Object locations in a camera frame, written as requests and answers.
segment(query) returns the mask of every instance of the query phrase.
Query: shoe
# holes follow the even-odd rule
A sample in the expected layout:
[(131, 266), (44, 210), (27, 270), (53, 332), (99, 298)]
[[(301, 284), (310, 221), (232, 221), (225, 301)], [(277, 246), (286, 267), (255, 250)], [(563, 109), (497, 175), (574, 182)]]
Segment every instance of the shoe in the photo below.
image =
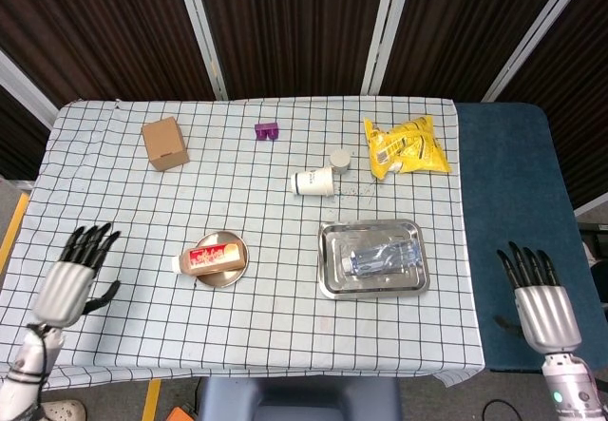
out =
[(86, 421), (86, 409), (78, 400), (60, 400), (42, 404), (45, 417), (40, 421)]

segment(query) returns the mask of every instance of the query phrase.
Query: gray chair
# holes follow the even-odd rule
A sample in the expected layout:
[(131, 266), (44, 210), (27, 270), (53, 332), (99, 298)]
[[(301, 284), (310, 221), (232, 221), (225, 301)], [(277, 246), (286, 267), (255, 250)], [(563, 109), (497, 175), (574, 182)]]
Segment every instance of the gray chair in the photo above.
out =
[(376, 376), (211, 377), (198, 421), (401, 421), (399, 380)]

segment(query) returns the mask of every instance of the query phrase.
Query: robot finger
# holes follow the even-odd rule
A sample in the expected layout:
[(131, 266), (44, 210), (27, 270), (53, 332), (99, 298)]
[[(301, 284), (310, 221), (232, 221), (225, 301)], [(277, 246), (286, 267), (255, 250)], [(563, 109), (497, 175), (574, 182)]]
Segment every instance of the robot finger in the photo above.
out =
[(541, 267), (539, 265), (539, 259), (536, 258), (534, 252), (530, 250), (528, 247), (523, 247), (523, 252), (530, 261), (530, 265), (532, 266), (532, 274), (534, 275), (534, 281), (537, 285), (544, 285), (544, 279), (542, 277)]
[(511, 282), (511, 286), (513, 287), (513, 289), (517, 290), (518, 288), (521, 288), (522, 283), (518, 279), (518, 276), (515, 273), (515, 268), (513, 267), (513, 263), (511, 262), (509, 257), (504, 253), (503, 250), (498, 250), (496, 253), (498, 253), (498, 256), (500, 257), (501, 261), (503, 262), (503, 267), (504, 267), (504, 270), (506, 271), (506, 276), (509, 278), (509, 281)]
[(70, 257), (74, 251), (74, 244), (76, 243), (78, 238), (83, 234), (84, 231), (85, 231), (85, 227), (81, 226), (80, 228), (78, 228), (76, 231), (74, 231), (71, 234), (69, 239), (67, 239), (67, 243), (66, 243), (66, 246), (64, 247), (64, 251), (62, 252), (61, 256), (58, 259), (59, 261), (70, 261)]
[(102, 307), (109, 304), (110, 301), (114, 298), (114, 296), (118, 292), (118, 289), (120, 287), (121, 287), (121, 282), (119, 280), (114, 280), (112, 282), (112, 284), (110, 285), (110, 287), (107, 289), (107, 291), (103, 295), (101, 295), (100, 297), (97, 297), (95, 299), (91, 299), (85, 304), (85, 309), (83, 310), (83, 315), (88, 315), (91, 312), (95, 312), (96, 310), (99, 310)]
[(520, 270), (520, 276), (522, 277), (522, 285), (523, 286), (532, 286), (532, 278), (530, 276), (530, 271), (525, 265), (525, 261), (523, 260), (522, 251), (515, 244), (515, 242), (509, 242), (509, 247), (511, 247), (511, 251), (513, 252), (513, 258), (515, 258), (515, 263), (517, 264), (517, 268)]
[(523, 329), (519, 324), (513, 324), (508, 319), (500, 315), (494, 315), (494, 321), (508, 333), (523, 338)]
[(93, 255), (89, 267), (91, 267), (95, 271), (95, 273), (97, 273), (102, 268), (102, 264), (104, 264), (105, 260), (105, 255), (107, 255), (107, 252), (109, 251), (110, 247), (120, 235), (120, 231), (110, 234), (107, 239), (104, 240), (104, 243), (99, 246), (97, 252)]
[(85, 254), (86, 245), (88, 244), (88, 242), (93, 237), (93, 235), (95, 234), (96, 231), (97, 231), (97, 226), (88, 228), (88, 231), (86, 231), (78, 239), (78, 242), (76, 242), (76, 245), (74, 245), (74, 252), (72, 253), (72, 255), (69, 259), (70, 262), (76, 262), (78, 264), (83, 263), (83, 255)]
[(551, 286), (560, 286), (560, 280), (558, 279), (558, 275), (555, 272), (555, 267), (553, 266), (553, 261), (551, 258), (543, 252), (543, 250), (538, 250), (537, 253), (541, 258), (542, 265), (544, 266), (544, 271), (547, 274), (547, 281)]
[(86, 245), (85, 252), (83, 253), (82, 263), (84, 266), (90, 266), (95, 253), (99, 247), (100, 242), (104, 238), (105, 233), (112, 227), (112, 223), (106, 223), (104, 226), (99, 228), (97, 232), (91, 237)]

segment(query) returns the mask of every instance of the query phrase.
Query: cable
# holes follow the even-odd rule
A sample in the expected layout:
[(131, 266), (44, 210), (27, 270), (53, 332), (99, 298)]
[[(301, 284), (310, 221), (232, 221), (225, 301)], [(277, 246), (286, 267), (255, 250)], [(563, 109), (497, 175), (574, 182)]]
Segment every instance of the cable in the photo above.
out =
[(197, 383), (197, 387), (194, 389), (194, 413), (199, 415), (199, 388), (200, 383), (202, 383), (203, 377), (199, 378), (199, 383)]
[(603, 381), (596, 378), (596, 387), (598, 388), (598, 391), (608, 393), (608, 381)]
[(40, 383), (38, 383), (38, 395), (36, 396), (36, 403), (38, 407), (41, 407), (42, 404), (42, 389), (45, 386), (48, 364), (47, 343), (45, 342), (45, 336), (43, 332), (40, 330), (40, 326), (40, 324), (31, 323), (26, 326), (28, 329), (32, 330), (42, 342), (42, 371), (40, 372)]
[(506, 400), (502, 400), (502, 399), (492, 399), (484, 405), (484, 409), (482, 410), (482, 421), (485, 421), (485, 412), (490, 407), (490, 405), (496, 404), (496, 403), (505, 404), (509, 409), (511, 409), (515, 413), (515, 415), (517, 416), (517, 419), (519, 419), (519, 421), (523, 421), (522, 416), (517, 411), (517, 409), (515, 407), (513, 407), (511, 404), (509, 404)]

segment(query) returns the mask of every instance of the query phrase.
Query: cardboard box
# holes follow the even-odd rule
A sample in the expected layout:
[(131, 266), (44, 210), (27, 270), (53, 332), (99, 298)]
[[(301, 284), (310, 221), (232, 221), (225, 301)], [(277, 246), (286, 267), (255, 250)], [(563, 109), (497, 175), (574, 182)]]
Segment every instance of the cardboard box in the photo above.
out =
[(142, 126), (148, 159), (157, 171), (188, 163), (188, 152), (174, 117)]

